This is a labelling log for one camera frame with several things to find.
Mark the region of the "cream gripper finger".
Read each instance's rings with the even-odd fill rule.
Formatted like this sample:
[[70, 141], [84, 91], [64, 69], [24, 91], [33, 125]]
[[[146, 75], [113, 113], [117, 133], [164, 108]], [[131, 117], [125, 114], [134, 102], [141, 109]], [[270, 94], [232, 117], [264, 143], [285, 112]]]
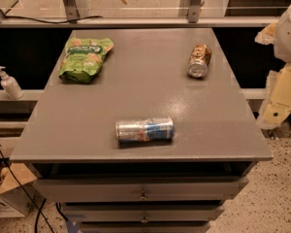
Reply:
[[291, 114], [291, 108], [277, 104], [263, 102], [259, 116], [257, 117], [257, 125], [261, 129], [275, 129], [279, 127]]

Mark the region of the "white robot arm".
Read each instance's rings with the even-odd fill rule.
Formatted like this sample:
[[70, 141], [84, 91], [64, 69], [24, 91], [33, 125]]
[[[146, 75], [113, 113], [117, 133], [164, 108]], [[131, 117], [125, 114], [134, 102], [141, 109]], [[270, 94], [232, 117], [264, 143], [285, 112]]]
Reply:
[[267, 77], [265, 99], [261, 104], [257, 124], [261, 129], [279, 127], [291, 114], [291, 5], [277, 22], [260, 31], [255, 42], [274, 45], [274, 54], [285, 65]]

